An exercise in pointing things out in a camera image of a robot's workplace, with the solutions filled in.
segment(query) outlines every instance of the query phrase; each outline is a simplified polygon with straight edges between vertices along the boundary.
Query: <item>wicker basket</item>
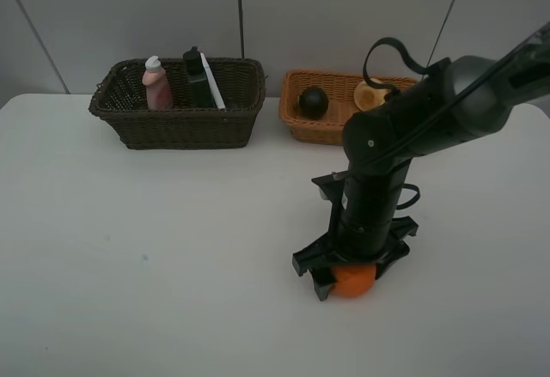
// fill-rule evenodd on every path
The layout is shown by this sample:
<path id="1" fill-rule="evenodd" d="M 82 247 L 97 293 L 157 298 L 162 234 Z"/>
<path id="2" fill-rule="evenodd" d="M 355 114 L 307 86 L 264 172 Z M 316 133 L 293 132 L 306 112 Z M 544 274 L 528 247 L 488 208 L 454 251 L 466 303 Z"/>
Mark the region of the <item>wicker basket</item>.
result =
<path id="1" fill-rule="evenodd" d="M 261 64 L 251 59 L 209 58 L 226 111 L 193 107 L 183 59 L 162 59 L 174 108 L 147 108 L 145 59 L 120 62 L 92 97 L 89 111 L 107 121 L 129 149 L 222 149 L 248 143 L 265 95 Z"/>
<path id="2" fill-rule="evenodd" d="M 391 82 L 399 89 L 416 83 L 410 78 L 376 76 L 383 82 Z M 305 143 L 342 144 L 345 122 L 358 108 L 353 101 L 353 91 L 363 80 L 360 75 L 339 74 L 321 70 L 291 70 L 283 81 L 283 93 L 278 107 L 279 117 L 289 126 L 295 139 Z M 318 120 L 307 119 L 300 113 L 298 97 L 308 87 L 322 88 L 328 96 L 327 113 Z"/>

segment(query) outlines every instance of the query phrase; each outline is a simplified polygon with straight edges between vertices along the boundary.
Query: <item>black ball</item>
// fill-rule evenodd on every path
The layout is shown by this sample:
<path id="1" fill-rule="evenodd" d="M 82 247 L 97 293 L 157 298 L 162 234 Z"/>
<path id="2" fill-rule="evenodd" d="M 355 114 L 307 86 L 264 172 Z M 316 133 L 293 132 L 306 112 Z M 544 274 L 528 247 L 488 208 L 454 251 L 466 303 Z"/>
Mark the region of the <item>black ball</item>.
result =
<path id="1" fill-rule="evenodd" d="M 328 109 L 328 97 L 321 88 L 309 87 L 300 95 L 298 105 L 304 117 L 319 119 Z"/>

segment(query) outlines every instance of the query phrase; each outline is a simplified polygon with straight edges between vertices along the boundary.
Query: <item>black bottle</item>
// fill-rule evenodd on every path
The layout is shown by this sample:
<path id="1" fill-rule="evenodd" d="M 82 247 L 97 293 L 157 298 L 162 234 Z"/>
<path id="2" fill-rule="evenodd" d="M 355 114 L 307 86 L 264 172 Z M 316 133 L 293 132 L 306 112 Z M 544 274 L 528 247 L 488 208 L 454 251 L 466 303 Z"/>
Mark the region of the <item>black bottle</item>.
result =
<path id="1" fill-rule="evenodd" d="M 183 60 L 186 61 L 187 79 L 193 104 L 198 108 L 215 108 L 216 103 L 212 98 L 208 77 L 197 47 L 194 46 L 191 51 L 184 53 Z"/>

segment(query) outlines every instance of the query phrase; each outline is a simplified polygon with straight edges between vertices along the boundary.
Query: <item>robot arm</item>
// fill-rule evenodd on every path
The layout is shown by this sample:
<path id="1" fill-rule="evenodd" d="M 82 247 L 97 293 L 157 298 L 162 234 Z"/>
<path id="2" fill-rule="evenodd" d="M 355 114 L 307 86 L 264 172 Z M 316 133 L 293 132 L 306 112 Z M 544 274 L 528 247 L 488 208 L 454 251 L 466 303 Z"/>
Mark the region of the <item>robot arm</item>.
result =
<path id="1" fill-rule="evenodd" d="M 372 82 L 366 64 L 379 45 L 395 47 L 425 79 L 403 92 Z M 419 198 L 418 189 L 405 184 L 413 157 L 497 132 L 515 105 L 550 94 L 550 23 L 497 62 L 445 58 L 422 68 L 391 38 L 376 42 L 369 55 L 365 81 L 390 93 L 385 104 L 358 112 L 345 124 L 348 170 L 313 179 L 333 203 L 329 229 L 292 259 L 299 276 L 311 273 L 322 301 L 337 286 L 339 267 L 374 266 L 370 272 L 377 279 L 409 253 L 403 239 L 415 235 L 418 225 L 393 216 L 403 188 L 417 191 L 413 202 Z"/>

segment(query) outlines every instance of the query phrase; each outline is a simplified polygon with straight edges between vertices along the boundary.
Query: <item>white bottle cap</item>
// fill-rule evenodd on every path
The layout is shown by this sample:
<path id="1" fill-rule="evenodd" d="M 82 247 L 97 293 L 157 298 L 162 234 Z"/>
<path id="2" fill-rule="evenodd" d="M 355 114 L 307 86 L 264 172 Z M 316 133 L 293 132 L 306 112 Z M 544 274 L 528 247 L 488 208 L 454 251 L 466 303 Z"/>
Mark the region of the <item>white bottle cap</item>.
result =
<path id="1" fill-rule="evenodd" d="M 145 69 L 147 72 L 160 72 L 162 69 L 161 61 L 158 60 L 157 56 L 151 57 L 145 62 Z"/>

